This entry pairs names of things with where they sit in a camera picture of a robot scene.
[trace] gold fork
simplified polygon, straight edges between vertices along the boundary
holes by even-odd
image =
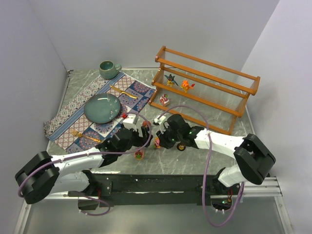
[[[88,139],[91,139],[91,140],[94,140],[95,142],[98,142],[98,143],[101,143],[102,141],[100,139],[96,139],[96,138],[93,138],[93,137],[89,137],[89,136],[86,136],[80,132],[78,132],[77,130],[75,129],[71,129],[70,131],[70,134],[76,136],[76,137],[85,137],[85,138],[88,138]]]

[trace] wooden shelf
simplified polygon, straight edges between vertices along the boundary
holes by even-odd
[[[151,97],[149,104],[159,109],[167,110],[167,107],[154,102],[158,92],[164,89],[227,112],[233,115],[228,130],[210,125],[212,130],[223,134],[230,135],[232,133],[236,118],[242,117],[244,114],[248,97],[255,95],[259,87],[260,77],[254,77],[200,58],[167,49],[165,46],[157,53],[155,61],[160,63],[160,67],[152,81],[152,85],[156,86],[156,92]],[[179,79],[180,82],[183,79],[192,80],[195,83],[194,89],[184,92],[180,86],[168,86],[167,79],[164,78],[165,72],[174,74],[175,80]],[[185,119],[205,126],[204,121],[184,113],[175,110],[170,110],[169,112],[181,114]]]

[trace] toy figure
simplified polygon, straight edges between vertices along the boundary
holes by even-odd
[[[187,93],[187,91],[189,91],[189,89],[193,89],[195,84],[192,84],[191,86],[189,85],[189,82],[186,80],[184,80],[181,84],[181,88],[184,90],[185,93]]]
[[[159,149],[160,148],[160,140],[158,137],[155,138],[155,141],[154,141],[154,145],[153,145],[153,148],[154,149]]]
[[[164,94],[163,96],[161,96],[159,100],[160,100],[161,105],[163,105],[163,106],[168,105],[169,101],[170,101],[168,99],[168,95],[167,94]]]
[[[144,159],[144,156],[145,156],[144,149],[141,149],[140,151],[135,152],[136,160],[142,160]]]
[[[167,85],[169,85],[170,87],[172,87],[174,84],[176,84],[177,86],[179,86],[177,84],[177,82],[175,81],[175,76],[172,76],[171,74],[169,76],[166,76],[165,77],[167,78]]]

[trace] placemat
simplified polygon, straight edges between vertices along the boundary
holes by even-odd
[[[133,99],[111,89],[110,85],[135,95],[137,99]],[[97,143],[85,137],[73,136],[70,134],[72,129],[77,130],[88,137],[105,140],[121,128],[120,125],[123,120],[121,117],[122,113],[130,110],[140,112],[148,103],[154,91],[154,88],[125,73],[119,73],[111,80],[98,76],[70,103],[62,108],[57,116],[44,124],[44,133],[46,137],[70,154],[88,150],[96,146]],[[93,95],[100,93],[115,95],[120,100],[122,106],[119,115],[113,121],[106,124],[92,123],[83,113],[86,101]]]

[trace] gray marble surface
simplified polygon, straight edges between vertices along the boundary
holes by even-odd
[[[157,73],[157,69],[125,69],[122,70],[122,72],[140,80],[141,82],[151,85],[152,79]],[[92,80],[98,77],[98,75],[98,70],[74,70],[71,72],[69,75],[70,80],[62,107],[70,102]],[[169,93],[168,91],[166,91],[166,93],[170,99],[170,106],[178,104],[191,105],[200,110],[206,116],[209,123],[217,125],[218,127],[223,127],[225,129],[230,125],[231,118],[229,114],[216,110],[215,108],[207,107],[186,97],[182,97],[174,93]],[[158,94],[155,101],[159,99],[161,94],[162,93]],[[149,121],[153,122],[152,120],[154,117],[161,112],[162,110],[156,107],[146,105],[140,113],[143,114]],[[198,117],[197,114],[195,114],[192,110],[186,108],[183,108],[182,112],[194,117]],[[152,129],[152,134],[154,136],[156,136],[157,130],[158,128],[156,126]],[[247,112],[245,111],[243,117],[237,119],[232,135],[245,136],[251,132],[252,125],[248,118]],[[50,142],[48,146],[48,152],[51,155],[67,154],[62,148],[52,142]],[[187,148],[185,151],[180,152],[176,149],[176,147],[167,150],[164,148],[154,149],[152,146],[150,146],[145,150],[145,158],[143,160],[136,160],[134,155],[123,155],[119,157],[117,162],[103,168],[93,169],[92,172],[123,174],[202,174],[206,164],[207,152],[207,150],[197,150],[193,148]],[[211,175],[216,174],[221,168],[229,167],[234,164],[235,161],[232,158],[217,152],[213,152],[208,173]]]

